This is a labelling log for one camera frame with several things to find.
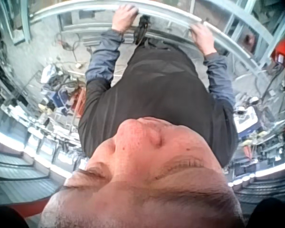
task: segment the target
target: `red object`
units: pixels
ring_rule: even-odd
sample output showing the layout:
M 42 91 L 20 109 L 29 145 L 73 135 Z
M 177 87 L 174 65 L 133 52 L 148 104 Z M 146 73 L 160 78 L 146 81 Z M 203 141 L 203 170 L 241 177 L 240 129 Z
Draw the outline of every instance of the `red object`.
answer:
M 281 63 L 285 66 L 285 39 L 280 41 L 280 43 L 276 46 L 271 57 L 276 63 Z
M 72 110 L 77 114 L 77 116 L 81 117 L 85 104 L 86 104 L 86 89 L 80 88 L 74 95 L 74 103 L 72 105 Z
M 36 214 L 40 214 L 46 204 L 48 203 L 50 197 L 39 199 L 33 202 L 17 203 L 7 205 L 17 211 L 23 218 L 27 218 Z
M 252 159 L 252 151 L 250 146 L 244 146 L 244 153 L 250 160 Z

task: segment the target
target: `gray jacket sleeve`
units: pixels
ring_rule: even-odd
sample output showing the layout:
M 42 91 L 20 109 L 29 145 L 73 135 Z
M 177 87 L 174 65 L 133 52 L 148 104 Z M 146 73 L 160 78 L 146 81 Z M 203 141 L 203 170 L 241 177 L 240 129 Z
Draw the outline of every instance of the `gray jacket sleeve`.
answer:
M 204 65 L 208 67 L 209 93 L 217 100 L 225 100 L 232 107 L 235 105 L 232 81 L 227 72 L 227 62 L 224 56 L 212 53 L 205 56 Z
M 111 83 L 115 64 L 120 55 L 118 48 L 122 42 L 123 36 L 114 30 L 106 31 L 101 35 L 100 45 L 94 51 L 85 73 L 87 84 L 97 78 Z

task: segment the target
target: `eyebrow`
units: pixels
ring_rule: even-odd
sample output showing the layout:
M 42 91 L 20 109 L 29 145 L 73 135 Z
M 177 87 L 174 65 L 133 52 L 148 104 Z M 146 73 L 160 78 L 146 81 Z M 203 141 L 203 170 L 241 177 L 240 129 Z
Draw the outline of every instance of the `eyebrow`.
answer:
M 221 192 L 197 192 L 190 190 L 163 190 L 157 192 L 149 199 L 166 203 L 177 203 L 182 206 L 193 206 L 193 205 L 209 205 L 210 207 L 216 207 L 220 209 L 222 204 L 226 201 L 226 196 Z

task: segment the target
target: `nose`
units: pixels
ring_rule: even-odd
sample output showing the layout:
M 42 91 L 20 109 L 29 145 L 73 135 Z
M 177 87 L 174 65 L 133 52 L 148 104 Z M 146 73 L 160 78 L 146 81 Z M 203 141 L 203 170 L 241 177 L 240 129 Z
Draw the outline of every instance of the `nose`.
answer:
M 156 149 L 162 145 L 161 123 L 151 120 L 126 120 L 114 137 L 114 178 L 141 181 L 150 170 Z

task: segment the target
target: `wire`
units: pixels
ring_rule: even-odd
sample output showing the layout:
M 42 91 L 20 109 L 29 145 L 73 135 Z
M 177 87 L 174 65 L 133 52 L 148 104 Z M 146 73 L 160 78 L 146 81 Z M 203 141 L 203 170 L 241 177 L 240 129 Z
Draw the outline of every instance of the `wire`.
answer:
M 75 61 L 77 62 L 77 58 L 76 58 L 76 55 L 75 55 L 75 50 L 79 47 L 80 36 L 79 36 L 78 33 L 76 33 L 76 35 L 77 35 L 77 37 L 78 37 L 78 40 L 73 43 L 72 52 L 73 52 L 74 59 L 75 59 Z
M 273 83 L 273 82 L 275 81 L 275 79 L 282 73 L 282 71 L 283 71 L 283 69 L 284 69 L 284 68 L 283 68 L 283 65 L 281 65 L 281 64 L 278 64 L 277 67 L 279 67 L 279 68 L 278 68 L 278 70 L 276 71 L 275 76 L 271 79 L 271 81 L 270 81 L 269 85 L 267 86 L 265 92 L 263 93 L 263 96 L 262 96 L 262 98 L 261 98 L 261 102 L 264 101 L 264 99 L 265 99 L 265 97 L 266 97 L 266 94 L 267 94 L 268 90 L 270 89 L 272 83 Z

